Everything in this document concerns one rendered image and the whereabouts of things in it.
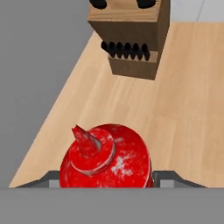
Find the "wooden knife block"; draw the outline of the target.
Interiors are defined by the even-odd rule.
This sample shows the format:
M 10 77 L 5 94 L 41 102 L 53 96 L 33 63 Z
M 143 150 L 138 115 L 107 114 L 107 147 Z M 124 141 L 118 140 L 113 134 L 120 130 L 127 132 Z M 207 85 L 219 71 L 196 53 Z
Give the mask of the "wooden knife block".
M 113 74 L 153 80 L 170 26 L 171 0 L 88 0 L 87 21 Z

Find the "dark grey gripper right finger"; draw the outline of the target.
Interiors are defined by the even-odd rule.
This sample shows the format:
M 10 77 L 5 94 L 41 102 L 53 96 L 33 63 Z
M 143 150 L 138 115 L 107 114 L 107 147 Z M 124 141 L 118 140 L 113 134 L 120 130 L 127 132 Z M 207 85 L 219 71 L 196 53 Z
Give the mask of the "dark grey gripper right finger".
M 203 185 L 181 178 L 175 171 L 154 171 L 152 177 L 157 188 L 204 188 Z

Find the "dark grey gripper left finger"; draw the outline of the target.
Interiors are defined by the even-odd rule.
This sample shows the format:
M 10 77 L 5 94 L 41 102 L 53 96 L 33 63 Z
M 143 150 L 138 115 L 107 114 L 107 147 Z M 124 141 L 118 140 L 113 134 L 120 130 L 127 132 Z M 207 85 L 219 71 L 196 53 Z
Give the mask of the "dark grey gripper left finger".
M 32 182 L 21 185 L 20 187 L 41 187 L 41 188 L 59 188 L 60 187 L 60 172 L 49 171 L 42 178 L 33 180 Z

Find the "red condiment bottle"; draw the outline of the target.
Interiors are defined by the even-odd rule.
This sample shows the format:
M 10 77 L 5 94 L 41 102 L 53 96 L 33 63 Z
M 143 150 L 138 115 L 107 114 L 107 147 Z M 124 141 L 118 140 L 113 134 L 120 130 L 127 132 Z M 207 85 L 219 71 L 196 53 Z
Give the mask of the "red condiment bottle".
M 74 142 L 59 169 L 61 187 L 153 187 L 144 140 L 121 124 L 73 128 Z

